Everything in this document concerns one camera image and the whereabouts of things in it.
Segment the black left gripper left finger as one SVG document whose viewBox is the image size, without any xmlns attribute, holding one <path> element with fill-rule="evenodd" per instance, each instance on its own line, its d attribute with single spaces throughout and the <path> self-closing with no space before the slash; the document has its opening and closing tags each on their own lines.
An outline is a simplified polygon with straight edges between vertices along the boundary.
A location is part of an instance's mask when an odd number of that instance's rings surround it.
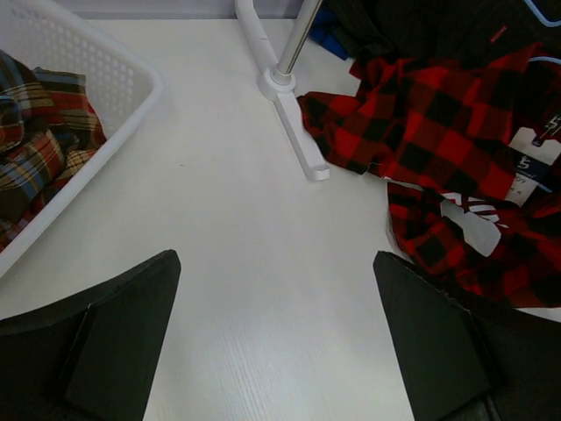
<svg viewBox="0 0 561 421">
<path fill-rule="evenodd" d="M 181 274 L 166 250 L 1 322 L 3 420 L 141 420 Z"/>
</svg>

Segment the red black checked shirt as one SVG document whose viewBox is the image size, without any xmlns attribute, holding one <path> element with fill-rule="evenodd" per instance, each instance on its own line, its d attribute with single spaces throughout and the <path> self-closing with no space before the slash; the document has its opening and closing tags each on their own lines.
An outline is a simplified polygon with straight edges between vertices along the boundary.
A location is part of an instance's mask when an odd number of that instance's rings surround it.
<svg viewBox="0 0 561 421">
<path fill-rule="evenodd" d="M 356 61 L 352 96 L 298 99 L 328 162 L 387 181 L 397 247 L 442 284 L 560 304 L 560 66 L 539 44 L 483 66 Z"/>
</svg>

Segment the brown multicolour plaid shirt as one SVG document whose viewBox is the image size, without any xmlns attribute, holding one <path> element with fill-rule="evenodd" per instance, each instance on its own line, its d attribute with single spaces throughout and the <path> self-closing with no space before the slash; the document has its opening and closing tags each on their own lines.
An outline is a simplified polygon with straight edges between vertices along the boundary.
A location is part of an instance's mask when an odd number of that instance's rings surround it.
<svg viewBox="0 0 561 421">
<path fill-rule="evenodd" d="M 1 54 L 1 247 L 6 248 L 106 142 L 85 75 Z"/>
</svg>

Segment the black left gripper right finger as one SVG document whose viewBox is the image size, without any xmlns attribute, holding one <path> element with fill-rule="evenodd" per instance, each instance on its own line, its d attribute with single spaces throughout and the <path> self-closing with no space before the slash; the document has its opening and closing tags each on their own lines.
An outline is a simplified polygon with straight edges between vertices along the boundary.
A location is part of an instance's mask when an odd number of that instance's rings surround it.
<svg viewBox="0 0 561 421">
<path fill-rule="evenodd" d="M 560 324 L 442 289 L 379 252 L 373 272 L 416 420 L 558 420 Z"/>
</svg>

